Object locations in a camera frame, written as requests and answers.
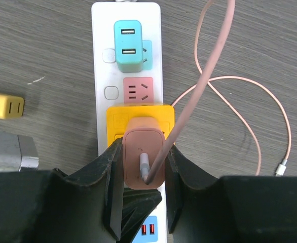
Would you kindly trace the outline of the white power strip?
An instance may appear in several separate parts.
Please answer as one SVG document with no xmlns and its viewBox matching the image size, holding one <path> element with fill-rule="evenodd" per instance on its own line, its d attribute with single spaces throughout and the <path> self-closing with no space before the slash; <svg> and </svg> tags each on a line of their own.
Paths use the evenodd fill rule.
<svg viewBox="0 0 297 243">
<path fill-rule="evenodd" d="M 107 150 L 106 111 L 112 106 L 163 103 L 161 9 L 157 3 L 96 2 L 91 8 L 98 154 Z M 127 24 L 124 34 L 142 40 L 140 72 L 122 72 L 115 49 L 115 23 Z"/>
</svg>

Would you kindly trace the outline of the white usb charger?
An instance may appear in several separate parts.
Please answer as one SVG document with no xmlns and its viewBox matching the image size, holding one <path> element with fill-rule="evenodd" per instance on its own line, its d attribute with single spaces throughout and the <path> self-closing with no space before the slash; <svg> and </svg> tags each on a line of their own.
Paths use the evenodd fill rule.
<svg viewBox="0 0 297 243">
<path fill-rule="evenodd" d="M 36 170 L 39 155 L 33 137 L 0 132 L 0 172 Z"/>
</svg>

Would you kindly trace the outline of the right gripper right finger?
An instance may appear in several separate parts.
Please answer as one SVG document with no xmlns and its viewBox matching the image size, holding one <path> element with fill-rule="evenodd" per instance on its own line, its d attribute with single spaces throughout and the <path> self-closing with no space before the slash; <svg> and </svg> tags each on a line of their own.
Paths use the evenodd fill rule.
<svg viewBox="0 0 297 243">
<path fill-rule="evenodd" d="M 297 242 L 297 177 L 216 178 L 172 147 L 165 189 L 175 242 Z"/>
</svg>

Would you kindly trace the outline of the yellow cube socket adapter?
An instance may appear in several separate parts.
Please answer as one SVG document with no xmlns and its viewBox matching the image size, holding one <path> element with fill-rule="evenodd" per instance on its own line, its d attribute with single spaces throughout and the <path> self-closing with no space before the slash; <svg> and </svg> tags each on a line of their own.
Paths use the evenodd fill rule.
<svg viewBox="0 0 297 243">
<path fill-rule="evenodd" d="M 155 118 L 165 138 L 175 125 L 175 110 L 171 105 L 144 103 L 113 106 L 106 111 L 108 146 L 125 134 L 129 121 L 135 117 Z"/>
</svg>

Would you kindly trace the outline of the small yellow usb charger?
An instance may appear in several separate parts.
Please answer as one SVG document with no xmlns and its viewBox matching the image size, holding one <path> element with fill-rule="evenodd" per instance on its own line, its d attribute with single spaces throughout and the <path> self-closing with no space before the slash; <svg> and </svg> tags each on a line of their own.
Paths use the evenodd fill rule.
<svg viewBox="0 0 297 243">
<path fill-rule="evenodd" d="M 22 97 L 0 94 L 0 119 L 19 118 L 23 115 Z"/>
</svg>

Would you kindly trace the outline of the teal plug adapter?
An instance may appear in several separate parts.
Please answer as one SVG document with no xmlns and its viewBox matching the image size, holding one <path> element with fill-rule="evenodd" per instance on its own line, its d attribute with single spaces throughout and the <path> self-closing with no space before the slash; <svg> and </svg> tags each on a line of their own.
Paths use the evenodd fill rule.
<svg viewBox="0 0 297 243">
<path fill-rule="evenodd" d="M 142 25 L 138 20 L 114 24 L 115 58 L 119 71 L 135 73 L 143 69 Z"/>
</svg>

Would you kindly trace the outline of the pink charger plug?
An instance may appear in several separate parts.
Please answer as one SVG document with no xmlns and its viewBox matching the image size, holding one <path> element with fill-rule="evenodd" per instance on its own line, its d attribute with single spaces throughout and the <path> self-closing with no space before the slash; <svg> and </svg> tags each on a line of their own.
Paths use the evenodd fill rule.
<svg viewBox="0 0 297 243">
<path fill-rule="evenodd" d="M 123 173 L 127 187 L 134 190 L 151 190 L 164 183 L 164 167 L 159 169 L 151 184 L 144 182 L 164 141 L 164 134 L 155 118 L 130 119 L 122 140 Z"/>
</svg>

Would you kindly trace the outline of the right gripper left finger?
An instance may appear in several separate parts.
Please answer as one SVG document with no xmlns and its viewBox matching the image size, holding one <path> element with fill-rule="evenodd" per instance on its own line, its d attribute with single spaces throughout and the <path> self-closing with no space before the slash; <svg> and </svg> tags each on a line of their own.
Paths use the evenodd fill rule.
<svg viewBox="0 0 297 243">
<path fill-rule="evenodd" d="M 122 142 L 77 172 L 0 173 L 0 242 L 121 239 Z"/>
</svg>

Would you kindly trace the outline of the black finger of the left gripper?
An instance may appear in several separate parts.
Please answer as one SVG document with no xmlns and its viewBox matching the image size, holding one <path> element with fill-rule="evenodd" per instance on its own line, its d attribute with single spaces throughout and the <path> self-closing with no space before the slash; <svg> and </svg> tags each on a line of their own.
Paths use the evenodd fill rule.
<svg viewBox="0 0 297 243">
<path fill-rule="evenodd" d="M 120 242 L 157 242 L 158 220 L 151 212 L 162 201 L 156 190 L 125 188 Z"/>
</svg>

